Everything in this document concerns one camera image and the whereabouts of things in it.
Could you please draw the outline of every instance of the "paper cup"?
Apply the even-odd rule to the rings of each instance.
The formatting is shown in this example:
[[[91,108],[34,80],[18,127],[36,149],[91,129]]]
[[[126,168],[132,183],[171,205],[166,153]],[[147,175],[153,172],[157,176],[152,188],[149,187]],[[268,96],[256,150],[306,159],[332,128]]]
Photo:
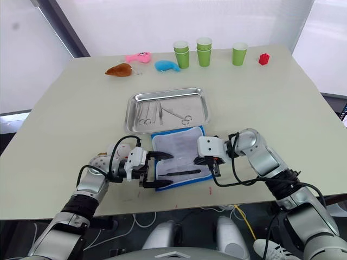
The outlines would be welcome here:
[[[210,50],[212,48],[212,39],[209,37],[201,37],[196,40],[197,50]]]
[[[238,42],[233,45],[233,65],[241,66],[247,52],[248,45]]]
[[[184,53],[175,52],[178,66],[181,69],[187,69],[189,67],[189,52],[186,51]]]
[[[212,49],[197,50],[197,57],[199,59],[199,65],[201,67],[208,67],[210,65],[211,51],[212,51]]]
[[[173,43],[173,49],[176,53],[185,53],[189,50],[188,42],[177,41]]]

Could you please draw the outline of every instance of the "brown toy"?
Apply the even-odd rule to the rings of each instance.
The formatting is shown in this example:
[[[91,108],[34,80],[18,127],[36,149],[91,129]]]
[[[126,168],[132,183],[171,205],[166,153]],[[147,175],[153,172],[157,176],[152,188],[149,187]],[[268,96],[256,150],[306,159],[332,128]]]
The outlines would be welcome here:
[[[131,66],[126,63],[121,63],[117,66],[114,66],[105,72],[106,75],[112,75],[117,77],[127,77],[132,73]]]

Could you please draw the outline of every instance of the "red toy block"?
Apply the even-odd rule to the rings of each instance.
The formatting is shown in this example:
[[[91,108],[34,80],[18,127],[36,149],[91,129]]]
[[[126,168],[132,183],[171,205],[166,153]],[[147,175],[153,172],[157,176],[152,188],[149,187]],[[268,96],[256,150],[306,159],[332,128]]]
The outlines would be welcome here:
[[[267,53],[264,53],[264,54],[260,55],[259,63],[261,65],[265,65],[269,62],[269,59],[270,59],[270,55],[268,55]]]

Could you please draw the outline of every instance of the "white wall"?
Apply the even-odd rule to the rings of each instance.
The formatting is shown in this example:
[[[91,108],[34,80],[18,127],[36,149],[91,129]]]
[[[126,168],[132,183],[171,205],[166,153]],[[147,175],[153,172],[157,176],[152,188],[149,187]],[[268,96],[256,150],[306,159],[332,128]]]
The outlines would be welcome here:
[[[57,0],[91,56],[172,51],[209,36],[214,48],[244,41],[293,50],[313,0]]]
[[[323,93],[347,96],[347,0],[316,0],[293,53]]]
[[[30,0],[0,5],[0,113],[32,109],[72,57]]]

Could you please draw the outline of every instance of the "metal tray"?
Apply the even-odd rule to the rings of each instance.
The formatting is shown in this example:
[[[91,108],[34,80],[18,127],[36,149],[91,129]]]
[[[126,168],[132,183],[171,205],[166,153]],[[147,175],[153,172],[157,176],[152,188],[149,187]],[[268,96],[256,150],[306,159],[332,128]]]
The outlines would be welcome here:
[[[209,113],[202,89],[175,89],[131,97],[125,129],[133,134],[146,134],[200,126],[208,121]]]

